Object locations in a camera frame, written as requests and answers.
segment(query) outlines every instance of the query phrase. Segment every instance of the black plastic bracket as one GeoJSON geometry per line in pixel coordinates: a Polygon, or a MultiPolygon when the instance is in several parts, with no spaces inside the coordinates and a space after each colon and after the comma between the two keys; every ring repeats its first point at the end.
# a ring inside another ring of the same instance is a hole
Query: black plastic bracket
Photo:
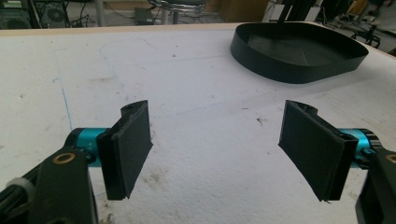
{"type": "Polygon", "coordinates": [[[341,133],[313,106],[286,101],[279,146],[320,201],[339,200],[358,139],[341,133]]]}

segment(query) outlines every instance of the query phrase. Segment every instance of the scuff mark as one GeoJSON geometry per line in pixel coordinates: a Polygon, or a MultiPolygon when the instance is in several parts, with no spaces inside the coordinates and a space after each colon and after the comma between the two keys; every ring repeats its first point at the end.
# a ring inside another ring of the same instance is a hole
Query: scuff mark
{"type": "Polygon", "coordinates": [[[114,217],[114,215],[112,213],[109,213],[107,215],[106,220],[101,219],[99,223],[100,224],[113,224],[113,223],[115,223],[113,217],[114,217]]]}
{"type": "Polygon", "coordinates": [[[53,123],[51,123],[49,126],[47,126],[47,128],[44,131],[47,132],[50,129],[50,127],[52,127],[52,125],[53,125],[53,123]]]}
{"type": "Polygon", "coordinates": [[[152,45],[147,41],[147,39],[139,38],[139,40],[143,40],[148,46],[152,47],[153,49],[158,50],[157,48],[155,48],[154,46],[152,46],[152,45]]]}
{"type": "Polygon", "coordinates": [[[114,80],[114,77],[98,77],[98,78],[91,78],[90,82],[108,82],[114,80]]]}
{"type": "Polygon", "coordinates": [[[151,172],[149,177],[143,176],[142,179],[143,181],[148,184],[148,186],[151,189],[158,189],[162,188],[164,184],[166,183],[166,174],[168,171],[163,171],[162,169],[159,169],[156,172],[151,172]]]}

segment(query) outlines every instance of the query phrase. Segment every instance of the metal stool leg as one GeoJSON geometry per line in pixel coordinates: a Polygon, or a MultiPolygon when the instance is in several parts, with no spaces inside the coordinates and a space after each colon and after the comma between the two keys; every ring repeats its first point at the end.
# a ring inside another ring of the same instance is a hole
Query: metal stool leg
{"type": "Polygon", "coordinates": [[[168,16],[169,16],[169,11],[161,8],[161,24],[162,25],[168,24],[168,16]]]}
{"type": "Polygon", "coordinates": [[[178,12],[174,12],[173,24],[177,24],[177,20],[178,20],[178,12]]]}

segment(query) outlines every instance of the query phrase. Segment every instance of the equipment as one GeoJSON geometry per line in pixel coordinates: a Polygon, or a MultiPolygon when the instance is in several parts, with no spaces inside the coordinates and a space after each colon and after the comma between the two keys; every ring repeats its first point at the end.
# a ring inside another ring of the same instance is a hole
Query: equipment
{"type": "Polygon", "coordinates": [[[64,1],[60,0],[38,0],[35,8],[43,28],[68,28],[69,18],[67,16],[64,1]]]}
{"type": "Polygon", "coordinates": [[[371,131],[337,130],[313,106],[286,101],[279,146],[320,201],[340,199],[351,164],[368,169],[356,204],[359,223],[396,223],[396,152],[371,131]]]}
{"type": "Polygon", "coordinates": [[[136,7],[134,9],[134,23],[136,25],[154,25],[151,10],[136,7]]]}
{"type": "Polygon", "coordinates": [[[98,223],[88,165],[102,166],[109,200],[130,196],[152,147],[147,101],[110,129],[79,128],[64,147],[0,192],[0,223],[98,223]]]}
{"type": "Polygon", "coordinates": [[[0,9],[0,30],[32,29],[29,13],[21,8],[0,9]]]}
{"type": "Polygon", "coordinates": [[[0,3],[0,30],[32,29],[37,27],[31,4],[26,0],[0,3]]]}

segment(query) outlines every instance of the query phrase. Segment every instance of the chair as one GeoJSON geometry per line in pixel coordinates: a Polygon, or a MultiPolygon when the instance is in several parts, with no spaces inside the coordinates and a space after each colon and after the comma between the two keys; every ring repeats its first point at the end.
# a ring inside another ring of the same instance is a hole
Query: chair
{"type": "Polygon", "coordinates": [[[177,24],[178,12],[200,12],[206,0],[148,0],[161,9],[161,24],[168,24],[169,12],[173,12],[173,24],[177,24]]]}

